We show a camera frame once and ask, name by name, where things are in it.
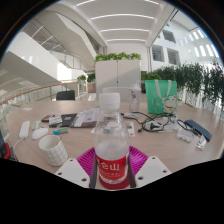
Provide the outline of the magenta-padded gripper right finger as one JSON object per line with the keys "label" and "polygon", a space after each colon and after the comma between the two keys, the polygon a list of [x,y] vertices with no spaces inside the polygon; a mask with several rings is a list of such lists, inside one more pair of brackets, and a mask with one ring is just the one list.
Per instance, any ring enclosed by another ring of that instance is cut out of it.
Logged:
{"label": "magenta-padded gripper right finger", "polygon": [[171,171],[156,156],[146,154],[131,146],[129,151],[129,182],[131,188],[140,188],[157,181]]}

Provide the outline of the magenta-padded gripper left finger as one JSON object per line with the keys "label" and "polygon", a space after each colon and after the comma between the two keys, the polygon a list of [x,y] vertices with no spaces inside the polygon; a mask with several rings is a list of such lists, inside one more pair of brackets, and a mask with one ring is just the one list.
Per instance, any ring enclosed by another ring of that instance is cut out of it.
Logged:
{"label": "magenta-padded gripper left finger", "polygon": [[84,188],[94,189],[97,181],[97,161],[93,148],[77,159],[69,158],[56,175]]}

